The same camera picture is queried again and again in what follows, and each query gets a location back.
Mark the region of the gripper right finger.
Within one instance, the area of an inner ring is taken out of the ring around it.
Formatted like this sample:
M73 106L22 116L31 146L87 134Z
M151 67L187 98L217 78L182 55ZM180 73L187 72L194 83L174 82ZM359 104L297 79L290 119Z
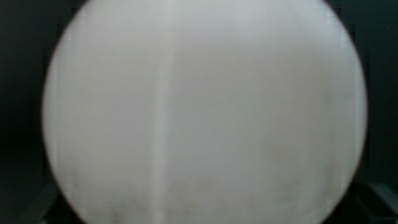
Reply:
M388 184L352 186L343 212L343 224L398 224L398 192Z

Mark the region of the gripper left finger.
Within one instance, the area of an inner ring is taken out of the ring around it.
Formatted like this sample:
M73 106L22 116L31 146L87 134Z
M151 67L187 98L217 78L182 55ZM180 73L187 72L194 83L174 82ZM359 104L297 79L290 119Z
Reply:
M54 183L45 185L18 224L80 224L78 215Z

